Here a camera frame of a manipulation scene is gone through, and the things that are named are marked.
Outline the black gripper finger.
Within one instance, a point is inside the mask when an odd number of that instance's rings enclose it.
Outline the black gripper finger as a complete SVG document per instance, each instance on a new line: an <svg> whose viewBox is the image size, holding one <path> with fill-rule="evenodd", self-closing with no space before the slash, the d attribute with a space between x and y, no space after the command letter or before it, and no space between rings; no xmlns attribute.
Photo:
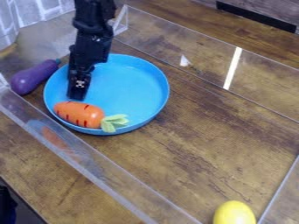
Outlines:
<svg viewBox="0 0 299 224"><path fill-rule="evenodd" d="M68 91L67 96L72 100L83 101L90 90L91 73L94 69L88 71L76 71L71 69L68 71Z"/></svg>

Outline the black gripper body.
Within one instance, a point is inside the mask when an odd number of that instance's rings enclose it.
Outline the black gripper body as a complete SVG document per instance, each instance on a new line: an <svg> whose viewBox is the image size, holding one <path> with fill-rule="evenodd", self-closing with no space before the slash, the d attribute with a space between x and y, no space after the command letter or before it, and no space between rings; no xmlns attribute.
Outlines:
<svg viewBox="0 0 299 224"><path fill-rule="evenodd" d="M100 33L78 31L75 44L70 47L70 74L87 74L98 63L108 61L114 30Z"/></svg>

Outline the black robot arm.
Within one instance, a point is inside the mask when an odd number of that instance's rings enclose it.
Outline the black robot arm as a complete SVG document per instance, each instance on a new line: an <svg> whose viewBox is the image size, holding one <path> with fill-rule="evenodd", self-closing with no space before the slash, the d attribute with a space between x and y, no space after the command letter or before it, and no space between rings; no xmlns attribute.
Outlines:
<svg viewBox="0 0 299 224"><path fill-rule="evenodd" d="M114 28L108 20L115 17L114 0L75 0L72 25L78 29L75 44L70 47L68 93L83 101L90 89L91 73L98 63L108 62Z"/></svg>

